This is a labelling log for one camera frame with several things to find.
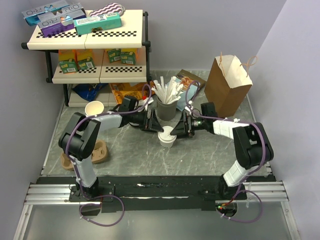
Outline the single white paper cup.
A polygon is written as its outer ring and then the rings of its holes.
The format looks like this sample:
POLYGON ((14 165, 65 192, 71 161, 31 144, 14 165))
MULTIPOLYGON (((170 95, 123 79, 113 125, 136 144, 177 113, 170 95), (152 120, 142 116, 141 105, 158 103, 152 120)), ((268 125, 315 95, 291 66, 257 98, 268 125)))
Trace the single white paper cup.
POLYGON ((162 138, 160 138, 159 140, 160 140, 160 144, 161 144, 161 146, 163 148, 169 149, 169 148, 171 148, 173 146, 173 144, 174 144, 176 139, 175 138, 173 138, 173 139, 162 139, 162 138))

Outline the white cup lid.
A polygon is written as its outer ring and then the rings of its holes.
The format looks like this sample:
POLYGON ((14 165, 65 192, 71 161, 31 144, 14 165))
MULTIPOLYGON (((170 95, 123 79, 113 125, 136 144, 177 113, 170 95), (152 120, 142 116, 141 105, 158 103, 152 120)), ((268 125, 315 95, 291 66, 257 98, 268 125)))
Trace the white cup lid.
POLYGON ((172 126, 163 126, 163 132, 158 132, 158 138, 161 142, 171 143, 174 142, 177 138, 176 135, 171 135, 172 130, 174 129, 172 126))

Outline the stack of white paper cups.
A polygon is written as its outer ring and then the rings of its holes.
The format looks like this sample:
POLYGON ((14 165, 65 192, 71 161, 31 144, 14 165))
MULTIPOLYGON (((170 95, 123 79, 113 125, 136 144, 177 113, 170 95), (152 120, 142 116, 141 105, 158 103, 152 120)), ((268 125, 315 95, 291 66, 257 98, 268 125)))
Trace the stack of white paper cups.
POLYGON ((89 102, 84 108, 86 117, 97 117, 105 112, 105 106, 102 102, 94 100, 89 102))

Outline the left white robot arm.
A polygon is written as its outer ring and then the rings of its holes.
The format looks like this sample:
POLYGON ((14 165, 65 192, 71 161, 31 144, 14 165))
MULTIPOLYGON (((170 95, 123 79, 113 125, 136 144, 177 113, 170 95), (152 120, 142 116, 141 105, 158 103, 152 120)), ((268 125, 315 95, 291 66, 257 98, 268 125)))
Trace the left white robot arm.
POLYGON ((145 105, 137 107, 137 104, 136 97, 126 96, 115 110, 106 113, 85 116, 76 112, 62 132, 58 145, 70 159, 76 175, 77 190, 87 201, 93 201, 99 195, 99 180, 93 169, 91 154, 100 131, 134 124, 142 131, 164 132, 155 110, 146 110, 145 105))

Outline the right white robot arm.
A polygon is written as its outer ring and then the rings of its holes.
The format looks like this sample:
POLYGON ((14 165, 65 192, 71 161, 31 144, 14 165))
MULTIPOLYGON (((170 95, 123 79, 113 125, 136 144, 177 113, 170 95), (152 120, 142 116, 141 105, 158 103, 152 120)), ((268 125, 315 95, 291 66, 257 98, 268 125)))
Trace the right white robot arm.
POLYGON ((241 190, 242 183, 274 158, 274 151, 263 125, 218 117, 212 102, 200 105, 201 113, 195 113, 189 103, 177 125, 170 132, 179 139, 192 138, 195 131, 207 132, 233 140, 235 162, 218 183, 218 193, 230 199, 241 190))

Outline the brown paper takeout bag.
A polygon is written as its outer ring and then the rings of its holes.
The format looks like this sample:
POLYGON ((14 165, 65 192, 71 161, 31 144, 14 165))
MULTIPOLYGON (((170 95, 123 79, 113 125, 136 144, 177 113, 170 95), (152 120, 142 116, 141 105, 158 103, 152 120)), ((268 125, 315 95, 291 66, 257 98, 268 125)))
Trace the brown paper takeout bag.
POLYGON ((235 55, 223 54, 214 58, 204 93, 207 100, 214 103, 218 117, 231 117, 236 113, 253 85, 249 68, 257 60, 257 56, 252 56, 247 62, 241 62, 235 55))

